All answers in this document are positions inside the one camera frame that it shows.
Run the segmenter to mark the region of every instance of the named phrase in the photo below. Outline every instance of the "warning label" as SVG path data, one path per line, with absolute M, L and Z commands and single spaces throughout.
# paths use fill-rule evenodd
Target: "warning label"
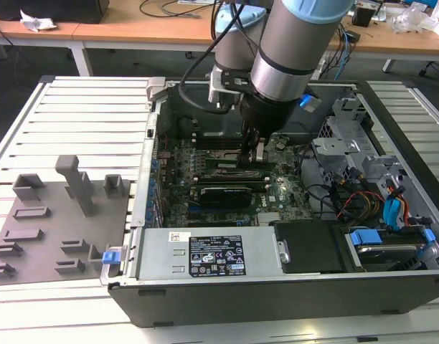
M 193 277 L 246 275 L 240 235 L 191 236 L 189 258 L 189 274 Z

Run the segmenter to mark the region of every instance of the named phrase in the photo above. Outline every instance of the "robotic arm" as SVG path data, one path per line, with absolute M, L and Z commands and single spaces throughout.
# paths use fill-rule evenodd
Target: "robotic arm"
M 236 21 L 218 42 L 209 101 L 219 108 L 224 103 L 239 105 L 243 163 L 265 162 L 264 146 L 295 107 L 315 108 L 312 102 L 319 100 L 307 84 L 353 2 L 274 0 L 267 23 L 265 9 L 245 6 L 240 23 Z M 233 20 L 231 6 L 235 5 L 219 9 L 218 34 Z

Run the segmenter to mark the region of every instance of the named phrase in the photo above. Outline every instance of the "metal slatted platform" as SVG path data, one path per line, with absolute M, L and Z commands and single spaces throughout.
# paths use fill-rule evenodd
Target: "metal slatted platform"
M 401 82 L 369 82 L 403 133 L 439 180 L 439 112 L 419 90 L 406 88 Z M 373 127 L 385 153 L 392 153 L 389 143 Z
M 87 171 L 90 179 L 120 173 L 136 181 L 149 112 L 146 81 L 58 77 L 37 87 L 0 145 L 0 229 L 14 198 L 11 185 L 18 174 L 38 173 L 43 180 L 58 181 L 52 158 L 58 154 L 78 154 L 80 170 Z M 65 99 L 45 102 L 52 95 Z M 115 104 L 117 98 L 108 97 L 121 100 L 126 95 L 132 103 Z M 141 100 L 135 103 L 134 96 Z M 412 111 L 428 115 L 419 107 Z M 435 149 L 426 147 L 430 152 Z M 131 195 L 135 192 L 136 184 L 132 184 Z M 132 208 L 133 199 L 128 205 L 127 226 Z M 439 299 L 407 315 L 138 329 L 97 279 L 0 286 L 0 343 L 123 338 L 150 344 L 357 343 L 357 337 L 365 335 L 377 337 L 381 343 L 439 343 Z

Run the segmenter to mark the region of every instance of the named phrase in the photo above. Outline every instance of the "light blue robot joint cap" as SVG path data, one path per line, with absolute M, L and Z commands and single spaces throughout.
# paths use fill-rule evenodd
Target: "light blue robot joint cap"
M 299 19 L 312 24 L 338 22 L 352 7 L 354 0 L 281 0 Z
M 244 28 L 250 27 L 257 22 L 259 22 L 266 13 L 266 9 L 263 9 L 261 7 L 256 6 L 245 6 L 242 10 L 242 13 L 240 13 L 239 18 L 242 22 L 242 25 Z M 221 34 L 225 29 L 226 26 L 231 22 L 232 16 L 231 16 L 231 5 L 223 5 L 221 6 L 221 9 L 218 11 L 217 20 L 214 25 L 214 30 Z M 230 28 L 229 32 L 237 31 L 239 28 L 234 24 Z

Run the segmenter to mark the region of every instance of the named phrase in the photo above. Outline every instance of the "wooden table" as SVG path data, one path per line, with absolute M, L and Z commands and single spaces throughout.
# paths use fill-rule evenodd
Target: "wooden table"
M 160 4 L 154 0 L 144 10 L 162 14 Z M 87 48 L 101 49 L 150 49 L 171 51 L 204 51 L 211 44 L 210 8 L 197 12 L 200 19 L 153 18 L 142 14 L 138 7 L 141 0 L 110 0 L 110 6 L 101 24 L 58 23 L 58 29 L 48 32 L 31 32 L 17 21 L 0 21 L 0 29 L 15 45 L 67 47 L 72 50 L 79 74 L 92 75 Z M 173 11 L 186 11 L 193 5 L 170 5 Z M 372 22 L 369 27 L 353 27 L 345 18 L 347 30 L 361 34 L 354 56 L 388 59 L 388 71 L 396 59 L 439 61 L 439 36 L 424 31 L 395 34 L 386 23 Z M 334 38 L 329 49 L 336 49 Z M 0 35 L 0 44 L 8 42 Z

